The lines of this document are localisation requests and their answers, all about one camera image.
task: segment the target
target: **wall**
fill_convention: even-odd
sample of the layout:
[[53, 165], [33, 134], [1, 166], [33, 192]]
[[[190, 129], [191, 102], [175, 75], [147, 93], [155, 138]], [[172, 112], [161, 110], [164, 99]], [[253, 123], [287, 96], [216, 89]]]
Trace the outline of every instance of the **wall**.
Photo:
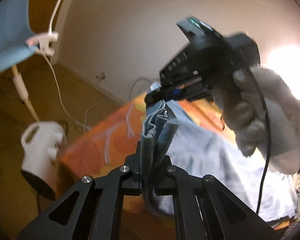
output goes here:
[[263, 63], [277, 47], [300, 47], [300, 9], [293, 0], [72, 0], [58, 61], [96, 87], [95, 75], [105, 71], [100, 89], [128, 100], [138, 77], [157, 77], [187, 43], [175, 23], [188, 15], [223, 34], [248, 32]]

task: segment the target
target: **brown floor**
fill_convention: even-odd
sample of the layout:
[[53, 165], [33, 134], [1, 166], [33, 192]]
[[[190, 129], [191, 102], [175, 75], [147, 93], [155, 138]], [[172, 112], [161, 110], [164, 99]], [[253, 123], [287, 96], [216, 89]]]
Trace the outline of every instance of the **brown floor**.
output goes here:
[[[40, 62], [36, 57], [39, 56], [33, 56], [32, 62]], [[80, 122], [84, 120], [87, 107], [101, 99], [108, 99], [65, 68], [56, 65], [55, 71], [64, 105]], [[0, 77], [0, 91], [17, 97], [10, 80], [11, 70], [6, 77]], [[69, 143], [82, 135], [82, 128], [74, 125], [61, 107], [52, 71], [47, 64], [27, 68], [22, 72], [22, 77], [32, 105], [42, 121], [66, 120], [69, 124]], [[109, 99], [101, 102], [89, 112], [87, 124], [93, 126], [118, 107], [119, 104]], [[20, 174], [23, 159], [20, 137], [32, 122], [27, 108], [18, 98], [0, 92], [0, 225], [12, 238], [38, 214], [36, 192]]]

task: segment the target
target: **folded fabric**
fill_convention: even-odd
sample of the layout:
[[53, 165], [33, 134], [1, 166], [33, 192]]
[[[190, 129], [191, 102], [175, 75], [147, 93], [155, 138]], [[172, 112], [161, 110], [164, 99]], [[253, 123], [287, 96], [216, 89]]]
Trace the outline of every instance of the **folded fabric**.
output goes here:
[[[141, 171], [146, 177], [166, 152], [172, 164], [197, 177], [212, 174], [252, 210], [256, 210], [264, 168], [260, 156], [243, 157], [235, 145], [196, 125], [177, 102], [148, 106], [147, 114], [140, 152]], [[173, 215], [171, 196], [156, 196], [147, 183], [143, 192], [145, 206], [151, 212]], [[274, 226], [280, 218], [295, 215], [297, 200], [292, 177], [268, 170], [259, 216], [267, 222], [273, 221], [269, 224]]]

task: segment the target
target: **silver bolt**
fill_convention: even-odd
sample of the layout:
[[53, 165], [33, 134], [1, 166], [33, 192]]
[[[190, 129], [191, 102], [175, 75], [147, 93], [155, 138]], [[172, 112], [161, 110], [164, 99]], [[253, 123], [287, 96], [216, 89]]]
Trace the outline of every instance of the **silver bolt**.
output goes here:
[[130, 170], [129, 166], [123, 165], [123, 166], [120, 167], [120, 171], [122, 171], [122, 172], [127, 172], [129, 170]]
[[81, 181], [83, 183], [89, 183], [90, 181], [92, 181], [92, 177], [91, 176], [83, 176]]
[[206, 175], [204, 176], [204, 179], [206, 182], [214, 182], [214, 177], [212, 175]]
[[177, 170], [176, 166], [170, 165], [170, 166], [167, 167], [167, 171], [174, 172], [176, 170]]

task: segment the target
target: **glove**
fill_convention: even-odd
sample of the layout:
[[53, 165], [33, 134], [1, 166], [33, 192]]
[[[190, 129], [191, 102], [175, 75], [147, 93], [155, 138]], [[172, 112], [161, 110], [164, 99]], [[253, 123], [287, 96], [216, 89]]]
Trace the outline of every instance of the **glove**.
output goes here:
[[[291, 93], [273, 70], [251, 67], [265, 97], [271, 129], [270, 166], [285, 174], [300, 168], [300, 100]], [[234, 131], [245, 157], [255, 149], [266, 158], [265, 111], [260, 96], [246, 70], [237, 70], [232, 80], [223, 80], [213, 90], [216, 105], [223, 110], [226, 125]]]

